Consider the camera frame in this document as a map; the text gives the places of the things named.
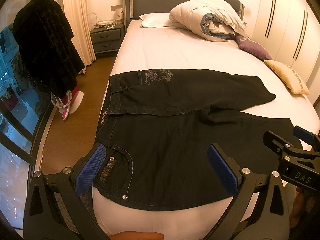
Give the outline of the person's right hand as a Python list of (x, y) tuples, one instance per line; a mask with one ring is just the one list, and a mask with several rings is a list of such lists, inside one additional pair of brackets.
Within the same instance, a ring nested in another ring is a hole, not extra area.
[(309, 214), (317, 202), (319, 202), (319, 194), (313, 194), (306, 189), (296, 187), (296, 197), (289, 216), (290, 228), (295, 228), (298, 225), (302, 214)]

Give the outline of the person's left hand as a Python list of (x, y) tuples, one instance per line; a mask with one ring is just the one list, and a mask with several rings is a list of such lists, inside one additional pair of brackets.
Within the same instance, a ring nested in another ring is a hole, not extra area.
[(164, 235), (158, 232), (124, 231), (110, 235), (111, 240), (163, 240)]

